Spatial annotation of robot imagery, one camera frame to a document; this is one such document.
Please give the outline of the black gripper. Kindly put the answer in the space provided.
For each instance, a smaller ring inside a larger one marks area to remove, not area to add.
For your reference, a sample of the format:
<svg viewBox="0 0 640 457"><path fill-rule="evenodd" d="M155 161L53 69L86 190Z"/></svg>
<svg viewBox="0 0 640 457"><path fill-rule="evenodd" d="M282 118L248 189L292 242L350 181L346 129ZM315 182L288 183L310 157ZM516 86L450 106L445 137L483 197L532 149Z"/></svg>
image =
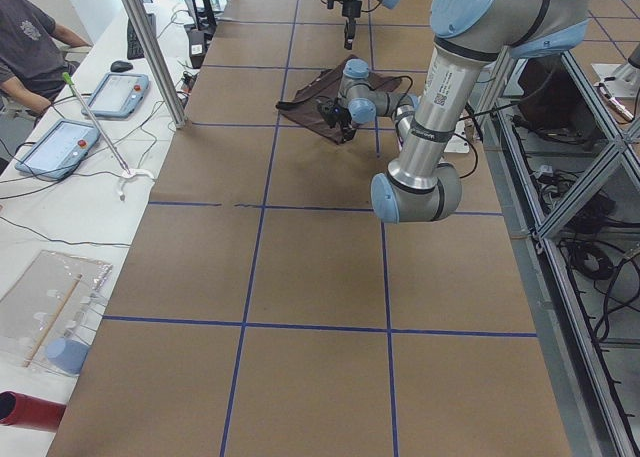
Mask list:
<svg viewBox="0 0 640 457"><path fill-rule="evenodd" d="M315 99L316 109L320 116L331 129L339 127L341 132L340 143L344 144L352 141L357 129L352 124L352 117L349 110L339 104L337 99L326 96L319 96Z"/></svg>
<svg viewBox="0 0 640 457"><path fill-rule="evenodd" d="M351 50L356 33L356 20L361 16L362 0L327 0L327 8L333 9L339 3L341 15L347 20L344 26L344 48Z"/></svg>

